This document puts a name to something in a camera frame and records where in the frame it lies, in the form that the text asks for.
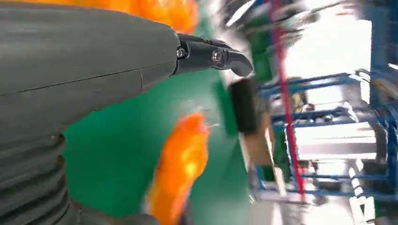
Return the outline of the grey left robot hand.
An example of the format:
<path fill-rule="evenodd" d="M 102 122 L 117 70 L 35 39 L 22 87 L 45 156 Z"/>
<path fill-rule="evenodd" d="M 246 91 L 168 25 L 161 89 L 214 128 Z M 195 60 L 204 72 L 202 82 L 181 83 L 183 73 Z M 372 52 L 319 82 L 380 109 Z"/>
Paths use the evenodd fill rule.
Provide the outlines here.
<path fill-rule="evenodd" d="M 253 67 L 219 40 L 176 34 L 122 12 L 0 4 L 0 141 L 59 134 L 87 114 L 170 76 Z"/>

